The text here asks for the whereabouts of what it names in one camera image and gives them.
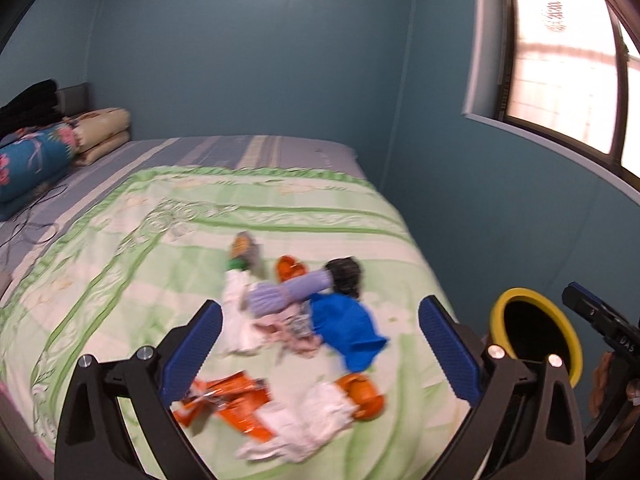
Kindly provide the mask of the person's right hand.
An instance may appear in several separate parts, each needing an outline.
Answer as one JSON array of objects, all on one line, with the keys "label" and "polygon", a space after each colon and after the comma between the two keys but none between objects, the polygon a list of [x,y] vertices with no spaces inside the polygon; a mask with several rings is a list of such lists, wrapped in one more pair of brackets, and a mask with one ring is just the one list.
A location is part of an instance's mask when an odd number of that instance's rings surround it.
[{"label": "person's right hand", "polygon": [[[611,351],[605,352],[602,356],[598,367],[594,370],[593,388],[589,395],[588,410],[592,417],[600,415],[601,408],[603,408],[605,400],[605,390],[610,381],[612,375],[613,353]],[[635,380],[631,382],[626,388],[626,395],[628,400],[634,406],[630,414],[623,422],[623,426],[632,427],[639,418],[639,382]]]}]

